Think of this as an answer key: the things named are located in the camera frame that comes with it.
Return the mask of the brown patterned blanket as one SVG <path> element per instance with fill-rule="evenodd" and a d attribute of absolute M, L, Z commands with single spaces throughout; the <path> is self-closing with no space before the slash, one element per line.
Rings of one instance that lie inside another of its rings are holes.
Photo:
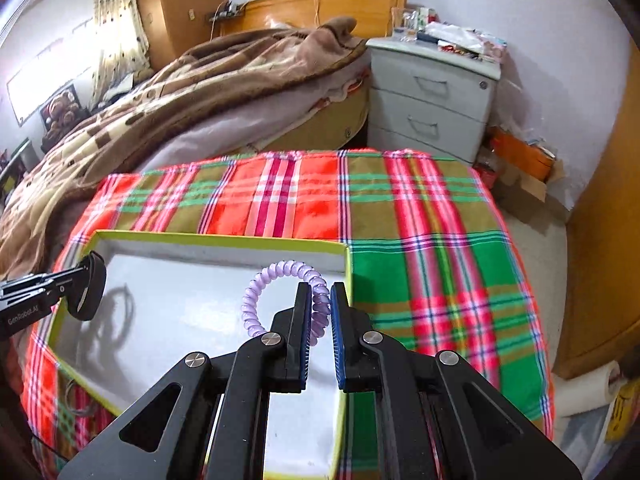
<path fill-rule="evenodd" d="M 41 270 L 52 222 L 109 174 L 129 172 L 205 119 L 331 75 L 360 58 L 356 18 L 234 32 L 187 50 L 81 122 L 17 185 L 1 216 L 1 276 Z"/>

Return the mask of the yellow-green shallow cardboard box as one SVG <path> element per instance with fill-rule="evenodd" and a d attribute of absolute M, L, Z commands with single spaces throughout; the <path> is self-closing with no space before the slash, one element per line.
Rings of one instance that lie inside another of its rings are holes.
<path fill-rule="evenodd" d="M 62 369 L 115 415 L 188 353 L 221 356 L 247 341 L 241 298 L 265 266 L 303 261 L 329 284 L 352 282 L 348 247 L 323 240 L 98 231 L 88 247 L 106 266 L 98 312 L 80 322 L 58 310 L 48 345 Z M 334 478 L 345 406 L 332 338 L 324 335 L 310 349 L 305 391 L 270 400 L 266 478 Z"/>

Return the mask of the red green plaid cloth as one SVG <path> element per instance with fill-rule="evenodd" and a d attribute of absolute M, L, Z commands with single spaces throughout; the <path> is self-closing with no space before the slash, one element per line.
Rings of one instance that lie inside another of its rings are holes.
<path fill-rule="evenodd" d="M 370 150 L 219 157 L 113 174 L 78 200 L 57 266 L 99 230 L 329 240 L 352 254 L 352 296 L 407 348 L 459 352 L 550 432 L 539 309 L 490 193 L 461 162 Z"/>

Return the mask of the white paper towel roll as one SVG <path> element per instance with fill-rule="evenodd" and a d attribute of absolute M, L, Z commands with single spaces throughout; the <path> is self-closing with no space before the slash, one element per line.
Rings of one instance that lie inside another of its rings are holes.
<path fill-rule="evenodd" d="M 555 413 L 570 417 L 611 404 L 624 383 L 620 364 L 611 361 L 573 379 L 552 376 Z"/>

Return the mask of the wooden door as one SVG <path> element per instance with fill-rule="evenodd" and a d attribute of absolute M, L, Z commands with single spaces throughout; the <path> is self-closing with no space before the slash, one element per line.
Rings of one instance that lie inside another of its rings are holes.
<path fill-rule="evenodd" d="M 639 48 L 608 144 L 566 226 L 567 283 L 553 373 L 623 362 L 639 345 Z"/>

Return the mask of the dotted window curtain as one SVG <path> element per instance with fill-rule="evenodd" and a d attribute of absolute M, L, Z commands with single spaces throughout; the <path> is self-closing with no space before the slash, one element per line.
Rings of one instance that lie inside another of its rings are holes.
<path fill-rule="evenodd" d="M 93 0 L 96 65 L 90 107 L 127 75 L 151 67 L 150 44 L 137 0 Z"/>

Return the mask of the orange storage box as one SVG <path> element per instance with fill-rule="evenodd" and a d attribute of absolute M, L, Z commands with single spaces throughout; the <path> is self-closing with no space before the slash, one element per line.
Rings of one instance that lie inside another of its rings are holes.
<path fill-rule="evenodd" d="M 498 157 L 539 181 L 548 180 L 554 159 L 543 150 L 528 145 L 499 127 L 490 127 L 487 134 L 489 146 Z"/>

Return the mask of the floral white bed sheet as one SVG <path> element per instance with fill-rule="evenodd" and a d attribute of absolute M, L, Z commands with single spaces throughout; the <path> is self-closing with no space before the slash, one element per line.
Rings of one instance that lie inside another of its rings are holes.
<path fill-rule="evenodd" d="M 186 127 L 134 165 L 137 171 L 264 151 L 337 150 L 369 113 L 370 61 L 242 104 Z"/>

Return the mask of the white bedside nightstand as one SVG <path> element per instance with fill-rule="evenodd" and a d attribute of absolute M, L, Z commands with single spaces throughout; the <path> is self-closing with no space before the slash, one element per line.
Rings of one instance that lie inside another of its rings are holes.
<path fill-rule="evenodd" d="M 367 41 L 371 55 L 368 141 L 471 165 L 482 143 L 500 66 L 392 38 Z"/>

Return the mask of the wooden wardrobe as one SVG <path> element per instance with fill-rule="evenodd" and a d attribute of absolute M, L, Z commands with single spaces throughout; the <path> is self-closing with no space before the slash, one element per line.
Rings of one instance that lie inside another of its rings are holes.
<path fill-rule="evenodd" d="M 153 70 L 209 40 L 209 15 L 227 0 L 137 0 Z"/>

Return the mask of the clear glass cup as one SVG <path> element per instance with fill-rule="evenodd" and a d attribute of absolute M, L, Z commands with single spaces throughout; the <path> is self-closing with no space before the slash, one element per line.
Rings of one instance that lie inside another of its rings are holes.
<path fill-rule="evenodd" d="M 413 42 L 418 39 L 419 13 L 408 8 L 393 8 L 392 37 L 398 41 Z"/>

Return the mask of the wooden bed headboard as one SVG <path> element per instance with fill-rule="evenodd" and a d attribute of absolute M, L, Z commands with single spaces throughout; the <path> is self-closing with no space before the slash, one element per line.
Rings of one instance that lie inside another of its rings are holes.
<path fill-rule="evenodd" d="M 226 36 L 280 24 L 313 28 L 331 18 L 350 16 L 356 20 L 357 37 L 387 37 L 392 30 L 392 10 L 406 4 L 407 0 L 250 0 L 231 18 L 217 18 L 215 34 Z"/>

